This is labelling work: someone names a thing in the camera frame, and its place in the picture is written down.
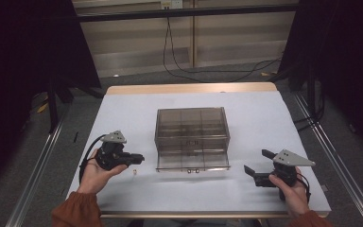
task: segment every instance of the power outlet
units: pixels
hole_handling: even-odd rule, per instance
[[[182,0],[172,0],[173,9],[182,9]]]
[[[161,9],[172,9],[172,1],[171,0],[161,1]]]

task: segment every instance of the orange sleeve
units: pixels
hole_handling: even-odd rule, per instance
[[[321,218],[315,211],[309,211],[298,218],[293,219],[288,227],[332,227],[325,218]]]
[[[69,198],[52,211],[54,227],[103,226],[96,194],[72,192]]]

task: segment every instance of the person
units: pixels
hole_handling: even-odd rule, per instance
[[[102,169],[95,159],[90,159],[84,170],[84,175],[76,192],[56,207],[52,213],[54,227],[92,227],[103,226],[100,219],[100,209],[96,202],[96,194],[101,191],[108,180],[128,168],[121,165],[110,171]],[[288,214],[293,218],[288,227],[331,227],[332,224],[310,210],[305,194],[305,187],[296,182],[292,187],[280,178],[269,175],[269,180],[285,194],[285,204]]]

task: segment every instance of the metal bar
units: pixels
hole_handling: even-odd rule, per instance
[[[296,101],[302,109],[302,113],[305,117],[310,116],[310,112],[308,111],[307,103],[303,96],[296,95]],[[337,153],[336,148],[333,146],[332,142],[329,140],[329,137],[323,130],[322,126],[319,122],[314,122],[313,119],[309,118],[308,122],[312,125],[312,130],[317,136],[320,144],[325,151],[326,156],[329,158],[332,166],[334,167],[338,177],[341,179],[343,185],[346,187],[348,193],[352,197],[353,202],[355,203],[358,211],[363,217],[363,191],[356,183],[352,174],[348,170],[348,168],[344,165],[343,161],[340,159],[340,156]]]
[[[304,4],[282,4],[264,5],[250,7],[233,8],[203,8],[203,9],[168,9],[168,10],[148,10],[135,12],[116,12],[116,13],[89,13],[80,14],[76,17],[55,17],[47,20],[59,22],[101,22],[101,21],[120,21],[135,19],[170,18],[170,17],[189,17],[189,16],[209,16],[226,14],[247,14],[265,12],[285,12],[296,11],[302,7],[310,7]]]
[[[31,204],[32,199],[34,198],[34,194],[37,191],[37,187],[40,183],[43,171],[45,170],[46,164],[49,160],[49,156],[51,155],[52,150],[55,147],[55,144],[61,133],[63,119],[66,117],[69,109],[70,104],[66,104],[62,113],[62,117],[60,118],[60,122],[58,123],[54,131],[49,134],[45,146],[43,147],[43,151],[41,152],[40,158],[35,165],[30,178],[28,179],[25,189],[23,190],[22,196],[17,201],[9,217],[9,220],[6,224],[7,227],[22,226],[28,207]]]

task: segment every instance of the transparent drawer box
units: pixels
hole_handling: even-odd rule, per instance
[[[158,110],[157,170],[227,170],[229,141],[223,107]]]

